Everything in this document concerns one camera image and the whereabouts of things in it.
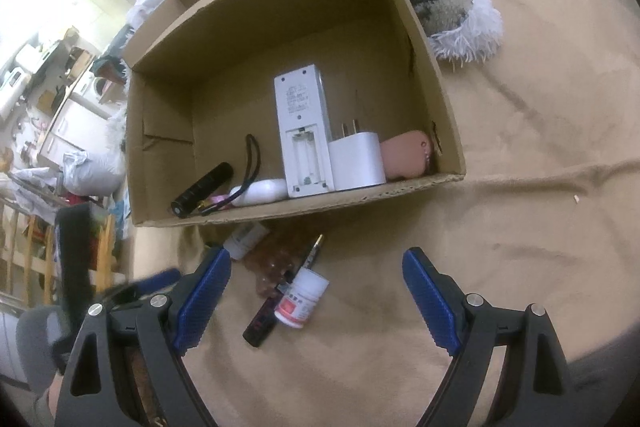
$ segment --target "blue gripper pad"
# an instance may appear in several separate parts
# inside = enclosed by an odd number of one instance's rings
[[[160,291],[162,288],[171,286],[178,282],[182,274],[177,268],[170,268],[168,270],[161,271],[151,277],[142,279],[136,282],[138,287],[138,293],[140,295],[149,295],[151,293]]]
[[[417,247],[404,252],[402,275],[436,346],[455,357],[466,328],[464,293],[451,277],[438,273]]]
[[[169,328],[180,356],[200,343],[213,310],[231,276],[231,257],[220,246],[212,247],[198,269],[185,275],[169,293]]]

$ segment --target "cable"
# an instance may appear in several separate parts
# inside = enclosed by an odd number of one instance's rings
[[[249,185],[255,182],[255,179],[258,177],[258,173],[260,172],[260,146],[258,145],[258,140],[255,139],[253,134],[248,134],[244,139],[246,141],[246,169],[244,170],[244,180],[242,181],[242,185],[240,185],[240,188],[228,198],[225,198],[218,203],[205,206],[205,208],[199,211],[201,216],[209,216],[209,214],[214,213],[216,210],[220,210],[232,201],[238,199],[247,191]],[[251,172],[251,165],[253,163],[252,144],[255,147],[255,169],[254,172],[249,175],[249,172]]]

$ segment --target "white cabinet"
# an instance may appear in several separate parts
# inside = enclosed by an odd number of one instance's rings
[[[101,154],[107,150],[106,130],[104,118],[74,100],[66,100],[50,133],[87,152]]]
[[[106,131],[107,120],[67,99],[40,148],[38,163],[62,168],[65,153],[84,150],[103,154],[107,151]]]
[[[38,165],[47,167],[62,167],[62,158],[67,152],[77,152],[80,149],[65,142],[61,137],[49,133],[44,140],[40,155],[38,156]]]

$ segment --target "metal screw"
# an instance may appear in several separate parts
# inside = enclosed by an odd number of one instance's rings
[[[95,317],[96,315],[100,315],[102,313],[102,304],[96,303],[89,306],[89,315]]]
[[[469,295],[466,296],[466,302],[472,306],[482,306],[484,304],[484,299],[477,293],[469,293]]]
[[[154,295],[151,297],[151,305],[154,308],[162,308],[167,302],[166,295]]]
[[[534,315],[542,317],[546,313],[545,307],[542,304],[533,303],[531,305],[531,311]]]

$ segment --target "red label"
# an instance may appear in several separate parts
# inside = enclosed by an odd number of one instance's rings
[[[293,310],[296,309],[296,305],[293,304],[293,302],[291,302],[289,299],[284,298],[281,302],[280,302],[280,309],[281,311],[284,311],[286,314],[292,314]]]

